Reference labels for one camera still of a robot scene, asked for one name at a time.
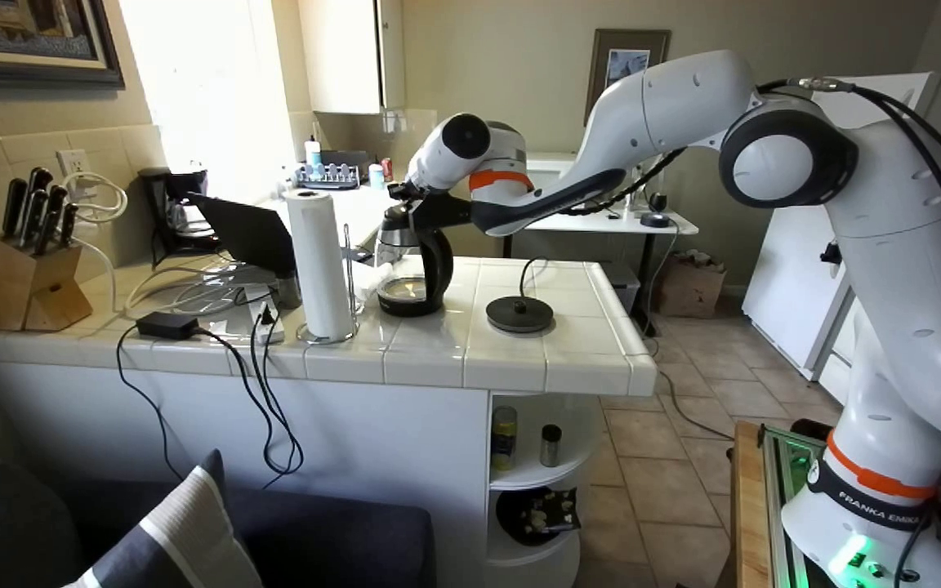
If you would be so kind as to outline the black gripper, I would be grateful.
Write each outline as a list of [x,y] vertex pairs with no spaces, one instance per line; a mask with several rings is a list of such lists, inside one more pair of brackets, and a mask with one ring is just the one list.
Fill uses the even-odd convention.
[[463,224],[469,218],[469,204],[463,200],[418,184],[392,184],[388,200],[388,227],[435,231],[445,224]]

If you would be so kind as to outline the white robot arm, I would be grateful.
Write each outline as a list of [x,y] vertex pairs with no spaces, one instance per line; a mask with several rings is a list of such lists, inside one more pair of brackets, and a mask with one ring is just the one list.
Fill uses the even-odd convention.
[[941,588],[941,128],[936,78],[811,75],[761,84],[727,52],[629,71],[589,111],[572,165],[537,190],[520,133],[478,114],[445,118],[392,185],[457,204],[480,231],[512,235],[605,197],[628,168],[710,145],[726,193],[775,214],[817,210],[829,272],[855,304],[855,352],[840,422],[780,505],[789,546],[836,588]]

